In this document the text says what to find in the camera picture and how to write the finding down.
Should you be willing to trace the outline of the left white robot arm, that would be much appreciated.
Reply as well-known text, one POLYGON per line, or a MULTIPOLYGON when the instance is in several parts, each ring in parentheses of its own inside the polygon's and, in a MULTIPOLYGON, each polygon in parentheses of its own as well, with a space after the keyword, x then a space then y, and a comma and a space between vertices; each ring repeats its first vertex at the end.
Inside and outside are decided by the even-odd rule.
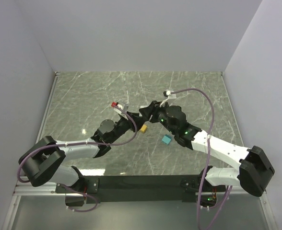
POLYGON ((81 141, 59 141, 45 136, 29 149, 19 160, 17 179, 39 187, 47 182, 67 186, 76 193, 86 186, 84 175, 75 166, 64 166, 66 160, 99 158, 107 154, 112 146, 127 131, 137 133, 145 120, 138 113, 124 112, 117 122, 104 120, 94 135, 81 141))

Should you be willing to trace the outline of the yellow plug adapter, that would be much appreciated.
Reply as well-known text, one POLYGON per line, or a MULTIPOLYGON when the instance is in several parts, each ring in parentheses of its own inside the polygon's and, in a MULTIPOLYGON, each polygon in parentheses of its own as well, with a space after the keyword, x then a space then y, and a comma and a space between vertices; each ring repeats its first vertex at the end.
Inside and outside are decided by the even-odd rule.
POLYGON ((146 125, 142 125, 142 127, 140 128, 140 132, 141 133, 145 133, 147 131, 148 127, 146 125))

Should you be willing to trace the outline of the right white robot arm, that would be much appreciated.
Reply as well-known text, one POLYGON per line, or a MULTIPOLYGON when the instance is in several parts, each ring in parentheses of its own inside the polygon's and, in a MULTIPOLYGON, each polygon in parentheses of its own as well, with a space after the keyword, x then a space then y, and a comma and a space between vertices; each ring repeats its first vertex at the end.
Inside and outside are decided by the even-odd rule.
POLYGON ((210 154, 229 165, 228 168, 208 167, 206 174, 198 179, 203 191, 219 185, 240 186, 250 195, 261 197, 275 174, 262 148, 241 147, 209 135, 187 122, 180 106, 153 101, 139 112, 146 121, 162 124, 180 146, 210 154))

